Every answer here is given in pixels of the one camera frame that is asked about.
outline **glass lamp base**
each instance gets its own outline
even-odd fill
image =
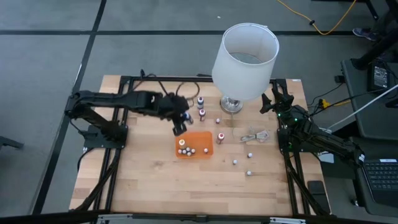
[[[239,100],[231,99],[227,96],[223,96],[220,100],[221,109],[225,113],[236,114],[241,111],[243,103]]]

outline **white lampshade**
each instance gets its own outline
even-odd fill
[[[261,96],[269,85],[279,51],[276,36],[259,24],[232,26],[223,35],[211,75],[217,88],[234,100],[252,100]],[[236,54],[256,58],[243,62]]]

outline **orange tray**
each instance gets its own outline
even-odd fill
[[[184,139],[185,146],[195,149],[196,153],[191,156],[179,154],[179,140]],[[185,133],[175,138],[175,155],[179,159],[208,159],[213,155],[213,135],[209,131]]]

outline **shoe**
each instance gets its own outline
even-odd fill
[[[368,29],[354,28],[353,33],[357,37],[365,37],[370,41],[377,41],[377,35],[375,33],[370,32],[370,30]]]

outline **wooden tabletop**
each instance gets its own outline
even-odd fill
[[[100,92],[117,93],[120,76],[106,75]],[[164,82],[175,92],[179,82]],[[244,102],[243,109],[233,116],[222,112],[221,93],[213,83],[198,83],[205,99],[206,120],[199,121],[196,105],[189,113],[194,124],[188,131],[211,131],[213,139],[224,133],[222,144],[214,143],[210,159],[177,159],[173,124],[158,118],[128,114],[126,147],[122,150],[114,189],[112,212],[186,213],[214,215],[291,215],[287,177],[279,152],[275,113],[260,114],[262,102],[257,98]],[[271,86],[267,96],[273,100]],[[307,107],[300,80],[287,80],[294,104]],[[157,82],[144,82],[137,90],[161,91]],[[197,88],[192,83],[181,87],[179,95],[192,96]],[[113,109],[96,108],[106,119]],[[240,143],[241,136],[267,130],[269,138]],[[95,149],[81,161],[70,208],[82,203],[93,190],[100,175],[104,149]],[[319,161],[309,153],[301,153],[305,182],[323,181]],[[247,170],[252,176],[246,176]],[[297,186],[298,209],[303,212]],[[105,186],[100,208],[104,208],[108,185]]]

